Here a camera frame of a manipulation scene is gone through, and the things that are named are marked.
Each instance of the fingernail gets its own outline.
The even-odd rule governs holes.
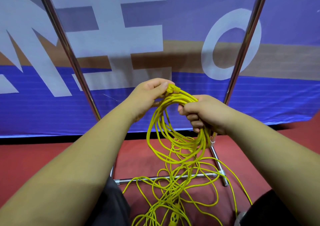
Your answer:
[[[163,86],[164,88],[168,87],[168,82],[162,83],[162,86]]]

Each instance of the white letter o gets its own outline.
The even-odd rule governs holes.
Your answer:
[[[214,64],[213,51],[219,38],[228,30],[233,28],[240,28],[246,31],[249,19],[251,16],[251,11],[247,9],[237,9],[230,11],[229,13],[222,16],[209,31],[201,51],[201,64],[204,73],[216,80],[228,79],[232,75],[234,66],[229,68],[219,68]],[[247,54],[244,58],[241,70],[243,71],[252,61],[256,55],[261,40],[261,23],[258,21],[254,34],[252,36],[250,46],[248,48]]]

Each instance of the red carpet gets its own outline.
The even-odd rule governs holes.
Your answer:
[[[279,131],[283,135],[320,153],[320,112],[310,121],[294,123],[290,129]],[[153,140],[155,148],[159,148],[157,140]],[[36,144],[36,145],[3,145],[0,146],[0,206],[2,206],[19,187],[51,159],[66,149],[70,143]],[[269,185],[257,172],[238,146],[228,136],[218,136],[216,151],[222,160],[239,177],[252,201],[270,189]],[[133,178],[135,176],[156,176],[158,169],[164,163],[149,149],[145,140],[128,140],[121,147],[115,168],[115,179]],[[236,195],[239,211],[247,210],[250,206],[235,179],[227,172]],[[205,208],[205,211],[217,216],[223,225],[233,225],[234,205],[230,188],[222,186],[220,180],[215,183],[219,202],[216,206]],[[141,185],[150,202],[154,197],[148,185]],[[212,186],[190,189],[194,200],[210,203],[216,199]],[[131,217],[145,213],[148,205],[136,185],[129,186],[125,197],[131,206]],[[192,225],[218,225],[217,221],[198,212],[193,205],[186,206],[187,214]]]

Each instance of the left hand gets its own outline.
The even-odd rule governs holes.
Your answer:
[[[174,84],[174,82],[167,79],[154,78],[140,83],[131,92],[121,105],[124,109],[131,111],[133,122],[140,120],[151,107],[158,105],[155,99],[166,92],[169,83]]]

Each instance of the yellow extension cord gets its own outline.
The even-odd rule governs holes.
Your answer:
[[[238,215],[237,211],[237,204],[236,204],[236,198],[235,194],[232,188],[232,185],[229,181],[229,179],[219,173],[218,169],[210,163],[204,162],[205,159],[214,159],[213,157],[203,157],[205,153],[205,149],[210,146],[210,132],[211,130],[207,127],[203,127],[200,129],[200,132],[198,134],[198,137],[196,139],[193,139],[191,137],[185,137],[181,135],[180,133],[174,131],[170,124],[170,120],[168,117],[168,113],[166,111],[166,108],[174,103],[178,103],[181,105],[185,105],[189,102],[197,102],[198,100],[194,98],[192,95],[188,94],[187,92],[181,90],[175,85],[169,84],[169,87],[167,89],[167,92],[165,94],[165,98],[160,102],[158,108],[154,112],[148,132],[146,135],[146,141],[148,143],[148,146],[150,149],[155,153],[155,155],[164,161],[165,168],[160,169],[157,173],[157,176],[159,176],[159,173],[161,171],[165,171],[170,178],[166,179],[165,177],[160,177],[159,179],[165,179],[167,181],[166,185],[161,185],[159,179],[152,181],[150,178],[145,176],[135,177],[134,179],[142,179],[145,183],[152,186],[152,193],[154,197],[156,198],[157,202],[153,205],[149,202],[149,200],[146,198],[146,196],[143,194],[138,182],[136,182],[137,187],[139,191],[141,192],[142,196],[145,198],[147,203],[149,204],[150,208],[146,214],[138,215],[134,218],[132,222],[132,226],[139,225],[140,223],[143,223],[143,225],[159,225],[162,226],[163,222],[168,214],[169,211],[172,211],[170,216],[170,223],[169,226],[176,226],[178,225],[178,222],[180,221],[181,224],[184,226],[185,223],[187,223],[189,226],[191,226],[190,220],[188,219],[186,215],[186,211],[183,206],[183,202],[186,203],[193,203],[194,206],[203,214],[209,215],[213,218],[215,218],[220,225],[222,225],[221,221],[214,215],[202,211],[198,205],[206,206],[206,207],[212,207],[218,203],[219,197],[218,197],[218,191],[217,188],[214,185],[214,181],[216,181],[220,176],[223,176],[227,179],[227,181],[230,184],[230,189],[232,191],[233,195],[233,201],[234,201],[234,208],[235,208],[235,214]],[[164,119],[164,113],[166,115],[168,124],[165,122]],[[150,144],[150,132],[152,127],[155,128],[158,140],[163,148],[169,151],[169,155],[166,155],[164,153],[161,153],[157,150],[155,150],[152,145]],[[159,137],[159,129],[162,135],[168,139],[171,142],[171,148],[166,147],[160,140]],[[239,184],[241,185],[244,193],[246,194],[250,204],[252,205],[252,202],[250,200],[250,197],[248,196],[246,190],[244,189],[242,183],[238,179],[238,177],[232,172],[224,163],[219,161],[221,164],[223,164],[238,180]],[[213,167],[212,170],[201,167],[202,165],[206,165]],[[218,176],[215,178],[210,178],[206,176],[208,179],[208,182],[202,183],[202,184],[195,184],[195,185],[189,185],[191,179],[195,178],[198,173],[216,173]],[[187,179],[180,179],[181,176],[187,175]],[[129,184],[132,182],[132,180],[127,184],[125,189],[123,190],[123,193],[126,192]],[[204,204],[201,202],[194,201],[190,194],[188,193],[187,189],[192,187],[199,187],[199,186],[205,186],[211,184],[214,187],[214,190],[217,194],[217,200],[212,204]],[[158,198],[158,196],[155,194],[155,188],[159,188],[162,192],[162,196]],[[184,192],[189,199],[184,199],[181,197],[181,193]],[[156,210],[160,207],[166,208],[166,213],[163,216],[161,222],[159,223],[156,216]]]

